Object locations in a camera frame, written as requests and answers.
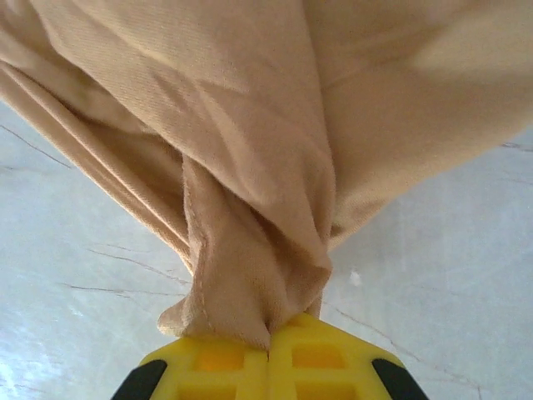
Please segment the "yellow plastic part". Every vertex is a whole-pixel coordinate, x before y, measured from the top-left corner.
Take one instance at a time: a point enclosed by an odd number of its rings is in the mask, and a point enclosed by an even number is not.
[[[391,400],[372,360],[389,352],[300,315],[271,350],[184,337],[146,356],[167,362],[150,400]]]

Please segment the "black rubber tip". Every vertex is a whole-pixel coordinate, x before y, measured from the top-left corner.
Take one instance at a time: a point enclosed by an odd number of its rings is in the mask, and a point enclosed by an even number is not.
[[[163,360],[150,361],[135,368],[111,400],[150,400],[165,369],[167,369],[167,363]]]
[[[392,400],[429,400],[405,368],[383,358],[376,358],[372,366]]]

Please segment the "rectangular hole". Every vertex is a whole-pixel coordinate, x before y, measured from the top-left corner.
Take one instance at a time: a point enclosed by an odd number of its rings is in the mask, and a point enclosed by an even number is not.
[[[299,382],[296,400],[357,400],[356,391],[349,383]]]
[[[308,343],[292,349],[294,368],[339,369],[345,368],[339,349],[331,344]]]
[[[240,370],[244,367],[245,350],[233,343],[206,343],[198,353],[194,369],[212,373]]]
[[[236,387],[183,387],[178,400],[235,400]]]

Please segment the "beige fabric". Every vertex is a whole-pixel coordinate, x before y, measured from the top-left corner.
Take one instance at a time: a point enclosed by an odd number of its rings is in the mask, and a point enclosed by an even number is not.
[[[531,0],[0,4],[2,97],[194,274],[176,335],[267,348],[328,248],[533,109]]]

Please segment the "white marble surface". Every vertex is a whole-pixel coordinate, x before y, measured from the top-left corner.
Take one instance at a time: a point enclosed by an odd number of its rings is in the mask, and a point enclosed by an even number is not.
[[[171,340],[156,319],[190,277],[1,104],[0,124],[0,398],[110,398]],[[324,319],[397,353],[432,400],[533,398],[533,132],[513,143],[332,254]]]

